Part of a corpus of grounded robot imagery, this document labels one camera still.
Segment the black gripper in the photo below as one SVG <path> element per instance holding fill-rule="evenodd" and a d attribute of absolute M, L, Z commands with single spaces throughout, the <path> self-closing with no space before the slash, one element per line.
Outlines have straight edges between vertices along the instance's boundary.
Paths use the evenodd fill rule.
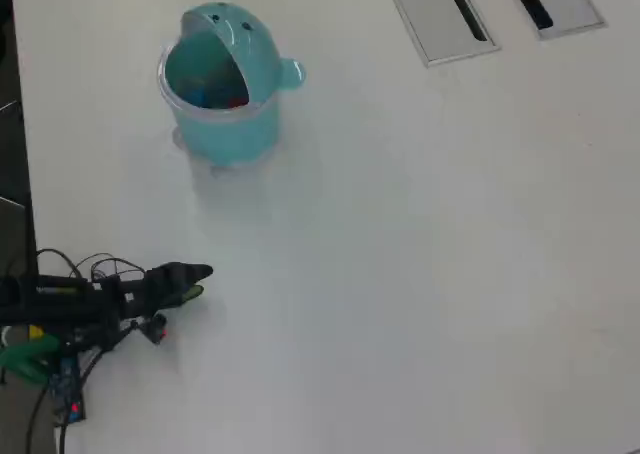
<path fill-rule="evenodd" d="M 147 271 L 139 279 L 118 276 L 119 315 L 122 319 L 151 317 L 157 311 L 169 308 L 171 292 L 184 292 L 171 300 L 172 308 L 181 307 L 203 294 L 204 287 L 196 284 L 213 272 L 208 264 L 169 262 Z"/>

